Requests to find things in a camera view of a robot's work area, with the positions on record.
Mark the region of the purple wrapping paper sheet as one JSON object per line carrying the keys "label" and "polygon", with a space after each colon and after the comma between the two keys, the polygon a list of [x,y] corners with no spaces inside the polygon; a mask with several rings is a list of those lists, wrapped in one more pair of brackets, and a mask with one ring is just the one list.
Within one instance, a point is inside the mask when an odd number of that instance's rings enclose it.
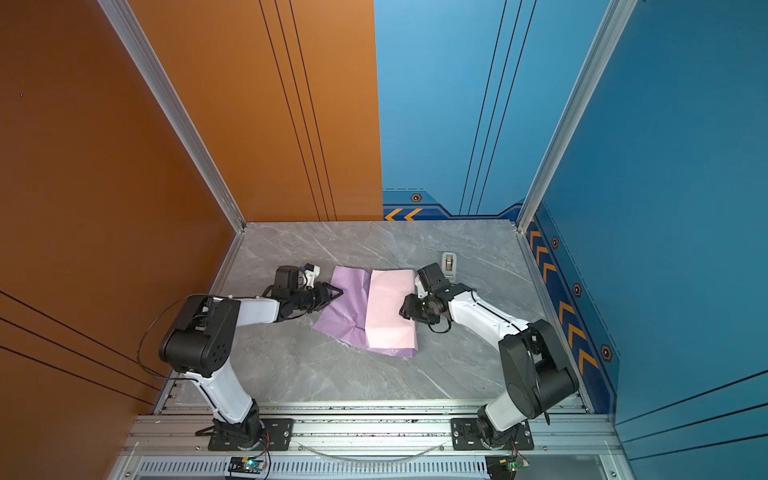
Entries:
{"label": "purple wrapping paper sheet", "polygon": [[392,357],[418,353],[416,323],[400,315],[416,292],[416,272],[338,266],[331,284],[343,294],[323,309],[313,328],[355,348]]}

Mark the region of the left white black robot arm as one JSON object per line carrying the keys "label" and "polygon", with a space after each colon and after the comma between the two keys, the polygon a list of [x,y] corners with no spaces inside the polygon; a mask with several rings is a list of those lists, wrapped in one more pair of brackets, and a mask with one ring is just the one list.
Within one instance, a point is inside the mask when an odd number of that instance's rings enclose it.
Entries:
{"label": "left white black robot arm", "polygon": [[160,359],[191,382],[212,411],[212,425],[198,431],[209,448],[251,450],[268,430],[257,401],[246,393],[230,356],[240,327],[267,325],[320,311],[344,291],[317,279],[313,264],[280,266],[273,283],[253,297],[195,294],[185,299],[159,347]]}

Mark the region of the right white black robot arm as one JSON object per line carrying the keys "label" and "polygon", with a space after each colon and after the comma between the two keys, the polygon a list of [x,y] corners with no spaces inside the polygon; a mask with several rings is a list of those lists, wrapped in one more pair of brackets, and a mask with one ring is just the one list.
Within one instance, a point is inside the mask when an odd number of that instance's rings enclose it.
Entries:
{"label": "right white black robot arm", "polygon": [[416,291],[405,296],[400,315],[430,327],[446,319],[495,347],[506,392],[478,410],[481,441],[491,449],[509,443],[524,422],[545,415],[580,388],[570,354],[554,326],[514,317],[475,290],[451,282],[437,263],[417,271]]}

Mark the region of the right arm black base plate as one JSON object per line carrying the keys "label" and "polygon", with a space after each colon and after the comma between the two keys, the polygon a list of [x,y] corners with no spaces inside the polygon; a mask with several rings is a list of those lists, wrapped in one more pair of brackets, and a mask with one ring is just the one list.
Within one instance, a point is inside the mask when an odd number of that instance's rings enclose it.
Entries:
{"label": "right arm black base plate", "polygon": [[477,417],[459,417],[450,420],[450,428],[452,445],[457,451],[532,451],[535,448],[527,421],[505,431],[498,431],[487,420]]}

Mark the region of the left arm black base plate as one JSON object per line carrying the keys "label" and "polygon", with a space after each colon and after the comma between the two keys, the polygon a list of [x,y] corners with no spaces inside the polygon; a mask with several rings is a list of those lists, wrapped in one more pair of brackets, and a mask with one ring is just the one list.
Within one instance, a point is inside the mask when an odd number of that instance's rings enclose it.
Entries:
{"label": "left arm black base plate", "polygon": [[257,419],[236,425],[215,420],[208,450],[285,452],[290,447],[293,429],[292,418]]}

